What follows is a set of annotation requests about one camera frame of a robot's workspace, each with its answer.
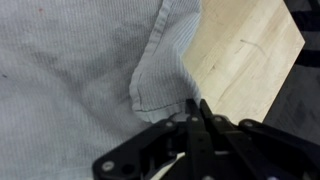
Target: stitching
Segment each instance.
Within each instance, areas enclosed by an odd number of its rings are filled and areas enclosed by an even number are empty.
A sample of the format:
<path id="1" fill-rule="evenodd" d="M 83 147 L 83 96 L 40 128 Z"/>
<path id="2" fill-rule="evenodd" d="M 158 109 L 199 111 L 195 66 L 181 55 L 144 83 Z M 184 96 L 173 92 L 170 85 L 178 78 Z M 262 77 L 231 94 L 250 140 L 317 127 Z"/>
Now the stitching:
<path id="1" fill-rule="evenodd" d="M 169 106 L 178 105 L 178 104 L 182 104 L 182 103 L 185 103 L 185 101 L 180 101 L 180 102 L 172 103 L 172 104 L 165 105 L 165 106 L 162 106 L 162 107 L 157 107 L 157 108 L 155 108 L 155 109 L 136 110 L 136 112 L 151 112 L 151 111 L 157 111 L 157 110 L 159 110 L 159 109 L 163 109 L 163 108 L 166 108 L 166 107 L 169 107 Z"/>
<path id="2" fill-rule="evenodd" d="M 158 46 L 159 46 L 159 44 L 160 44 L 160 42 L 161 42 L 161 40 L 162 40 L 162 37 L 163 37 L 163 32 L 164 32 L 164 30 L 165 30 L 165 28 L 166 28 L 166 26 L 167 26 L 167 22 L 168 22 L 168 18 L 169 18 L 169 15 L 170 15 L 170 12 L 171 12 L 171 9 L 172 9 L 172 6 L 173 6 L 173 2 L 172 2 L 172 0 L 164 0 L 163 1 L 163 4 L 162 4 L 162 7 L 160 8 L 160 10 L 159 10 L 159 15 L 158 15 L 158 17 L 160 16 L 160 14 L 161 14 L 161 10 L 163 11 L 163 8 L 165 8 L 165 3 L 166 3 L 166 1 L 169 1 L 170 3 L 171 3 L 171 5 L 170 5 L 170 7 L 168 8 L 168 14 L 166 15 L 166 19 L 165 19 L 165 24 L 164 24 L 164 26 L 163 26 L 163 29 L 160 29 L 161 31 L 161 36 L 160 36 L 160 38 L 159 38 L 159 40 L 158 40 L 158 42 L 157 42 L 157 45 L 156 45 L 156 47 L 154 48 L 154 50 L 153 50 L 153 53 L 152 53 L 152 55 L 151 56 L 149 56 L 149 57 L 152 57 L 153 55 L 154 55 L 154 53 L 156 52 L 156 50 L 158 49 Z M 155 22 L 155 25 L 154 25 L 154 29 L 152 30 L 152 32 L 151 32 L 151 34 L 150 34 L 150 37 L 149 37 L 149 41 L 150 41 L 150 39 L 152 38 L 152 36 L 154 36 L 154 32 L 155 31 L 157 31 L 157 28 L 156 28 L 156 24 L 157 24 L 157 20 L 156 20 L 156 22 Z M 139 79 L 138 79 L 138 82 L 137 82 L 137 86 L 136 86 L 136 88 L 137 88 L 137 92 L 138 92 L 138 96 L 139 96 L 139 106 L 140 106 L 140 108 L 142 109 L 142 96 L 141 96 L 141 94 L 140 94 L 140 91 L 139 91 L 139 87 L 140 87 L 140 80 L 141 80 L 141 77 L 142 77 L 142 75 L 144 74 L 144 69 L 145 69 L 145 66 L 142 66 L 142 68 L 141 68 L 141 73 L 140 73 L 140 76 L 139 76 Z"/>

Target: plywood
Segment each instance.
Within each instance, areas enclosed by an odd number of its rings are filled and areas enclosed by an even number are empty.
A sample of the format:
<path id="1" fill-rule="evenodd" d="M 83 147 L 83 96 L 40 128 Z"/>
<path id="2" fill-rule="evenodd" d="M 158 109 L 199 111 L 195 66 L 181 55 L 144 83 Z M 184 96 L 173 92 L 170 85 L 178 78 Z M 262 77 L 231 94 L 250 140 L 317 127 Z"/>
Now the plywood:
<path id="1" fill-rule="evenodd" d="M 263 121 L 303 44 L 282 0 L 203 0 L 184 64 L 214 113 Z"/>

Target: cloth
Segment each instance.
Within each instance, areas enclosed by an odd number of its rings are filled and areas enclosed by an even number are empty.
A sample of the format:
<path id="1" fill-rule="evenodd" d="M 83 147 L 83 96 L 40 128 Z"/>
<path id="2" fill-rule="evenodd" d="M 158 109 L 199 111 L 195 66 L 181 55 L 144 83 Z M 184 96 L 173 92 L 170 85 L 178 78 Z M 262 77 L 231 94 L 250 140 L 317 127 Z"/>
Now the cloth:
<path id="1" fill-rule="evenodd" d="M 264 123 L 320 145 L 320 15 L 315 12 L 316 1 L 285 1 L 306 43 Z"/>
<path id="2" fill-rule="evenodd" d="M 0 0 L 0 179 L 91 179 L 95 159 L 199 90 L 199 0 Z"/>

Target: black mechanical arm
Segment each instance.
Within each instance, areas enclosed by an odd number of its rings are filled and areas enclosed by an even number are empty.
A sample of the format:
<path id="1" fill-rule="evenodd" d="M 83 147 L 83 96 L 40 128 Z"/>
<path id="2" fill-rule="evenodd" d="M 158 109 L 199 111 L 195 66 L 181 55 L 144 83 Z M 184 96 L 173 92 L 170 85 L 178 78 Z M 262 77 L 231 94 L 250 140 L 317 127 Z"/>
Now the black mechanical arm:
<path id="1" fill-rule="evenodd" d="M 162 120 L 96 160 L 94 179 L 150 179 L 181 152 L 163 180 L 320 179 L 320 146 L 249 119 L 235 126 L 204 100 L 186 111 L 186 122 Z"/>

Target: dark background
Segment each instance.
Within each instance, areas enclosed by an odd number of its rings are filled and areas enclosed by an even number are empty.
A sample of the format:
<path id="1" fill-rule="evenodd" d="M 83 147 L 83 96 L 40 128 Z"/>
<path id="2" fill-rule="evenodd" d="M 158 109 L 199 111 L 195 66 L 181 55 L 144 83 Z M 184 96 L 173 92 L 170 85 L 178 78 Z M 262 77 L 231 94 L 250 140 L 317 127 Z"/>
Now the dark background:
<path id="1" fill-rule="evenodd" d="M 285 0 L 306 44 L 264 123 L 320 144 L 320 5 Z"/>

